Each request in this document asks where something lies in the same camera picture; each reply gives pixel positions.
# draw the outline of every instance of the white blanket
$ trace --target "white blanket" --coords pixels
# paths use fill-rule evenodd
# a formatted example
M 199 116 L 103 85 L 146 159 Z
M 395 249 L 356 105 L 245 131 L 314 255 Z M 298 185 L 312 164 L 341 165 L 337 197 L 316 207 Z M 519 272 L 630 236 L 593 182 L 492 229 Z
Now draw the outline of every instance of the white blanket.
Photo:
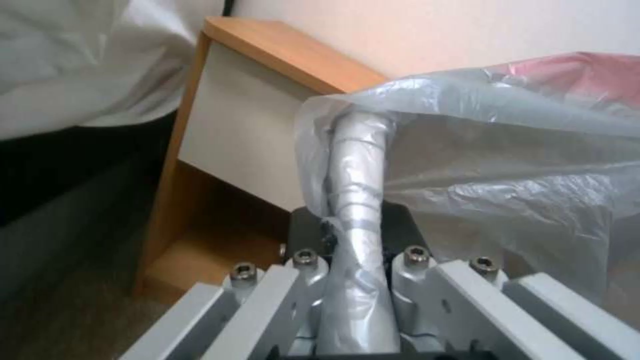
M 224 0 L 2 0 L 0 140 L 174 110 Z

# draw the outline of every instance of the hex socket screw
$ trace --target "hex socket screw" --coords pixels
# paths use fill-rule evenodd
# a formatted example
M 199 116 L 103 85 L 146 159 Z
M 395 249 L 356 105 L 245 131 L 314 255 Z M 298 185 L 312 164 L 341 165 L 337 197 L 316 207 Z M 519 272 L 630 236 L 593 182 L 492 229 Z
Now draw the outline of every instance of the hex socket screw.
M 311 268 L 318 266 L 318 255 L 313 249 L 302 249 L 293 254 L 294 268 Z
M 498 273 L 498 267 L 495 266 L 495 262 L 486 256 L 471 259 L 469 267 L 483 277 L 493 277 Z
M 253 263 L 237 263 L 229 274 L 229 278 L 231 279 L 231 286 L 244 288 L 257 283 L 258 272 Z
M 412 245 L 404 250 L 404 264 L 411 267 L 427 267 L 430 258 L 427 248 Z

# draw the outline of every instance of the silver duct tape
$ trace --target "silver duct tape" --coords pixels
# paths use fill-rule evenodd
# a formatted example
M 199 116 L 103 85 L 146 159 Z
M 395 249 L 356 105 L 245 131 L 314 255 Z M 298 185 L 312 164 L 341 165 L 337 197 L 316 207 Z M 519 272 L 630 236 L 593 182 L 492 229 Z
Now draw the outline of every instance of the silver duct tape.
M 318 331 L 318 354 L 400 351 L 380 238 L 385 151 L 394 134 L 385 117 L 352 112 L 337 120 L 328 177 L 339 230 Z

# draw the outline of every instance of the bedside table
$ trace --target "bedside table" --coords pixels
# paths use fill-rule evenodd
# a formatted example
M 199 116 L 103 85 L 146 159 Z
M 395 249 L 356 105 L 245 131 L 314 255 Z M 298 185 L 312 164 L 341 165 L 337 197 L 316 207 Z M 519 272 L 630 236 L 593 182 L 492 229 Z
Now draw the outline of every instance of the bedside table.
M 310 96 L 385 80 L 281 22 L 207 18 L 134 292 L 172 303 L 198 281 L 220 284 L 237 262 L 279 263 L 290 212 L 304 206 L 296 111 Z

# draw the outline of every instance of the clear plastic bag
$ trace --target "clear plastic bag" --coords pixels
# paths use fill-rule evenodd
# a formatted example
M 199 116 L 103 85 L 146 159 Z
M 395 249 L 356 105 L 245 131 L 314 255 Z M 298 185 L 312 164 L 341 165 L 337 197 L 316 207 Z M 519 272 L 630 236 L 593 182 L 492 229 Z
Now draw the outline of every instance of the clear plastic bag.
M 621 308 L 640 292 L 639 109 L 640 57 L 589 53 L 314 97 L 296 122 L 305 202 L 333 216 L 335 119 L 387 114 L 384 199 L 409 207 L 438 260 L 516 259 L 596 303 L 606 294 L 637 326 Z

